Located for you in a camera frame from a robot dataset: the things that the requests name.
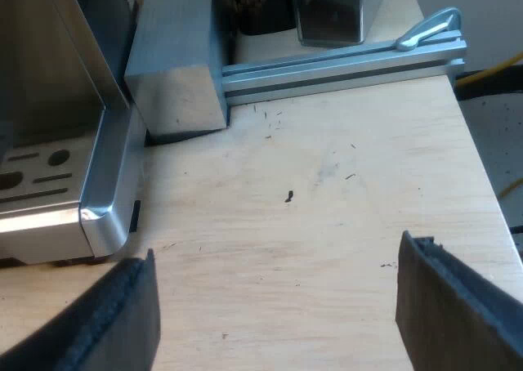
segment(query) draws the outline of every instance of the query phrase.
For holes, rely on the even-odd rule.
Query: stainless steel machine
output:
[[[145,139],[123,84],[127,0],[0,0],[0,20],[0,258],[114,253]]]

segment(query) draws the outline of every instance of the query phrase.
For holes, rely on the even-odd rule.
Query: white wall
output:
[[[485,69],[523,51],[523,0],[418,0],[425,16],[447,6],[463,12],[466,70]]]

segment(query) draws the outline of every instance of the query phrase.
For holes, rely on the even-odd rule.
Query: plywood surface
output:
[[[397,35],[410,25],[390,18]],[[236,107],[228,130],[148,149],[141,194],[139,230],[114,259],[155,251],[154,370],[410,369],[394,322],[405,229],[523,300],[446,77]],[[1,269],[0,351],[110,267]]]

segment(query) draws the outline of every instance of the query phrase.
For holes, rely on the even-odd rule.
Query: gray floor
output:
[[[461,109],[495,194],[523,177],[523,94],[461,101]],[[499,205],[508,226],[523,226],[523,186]],[[523,251],[523,235],[515,236]]]

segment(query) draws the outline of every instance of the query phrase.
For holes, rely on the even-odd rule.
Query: dark container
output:
[[[233,0],[243,34],[272,34],[296,28],[293,0]]]

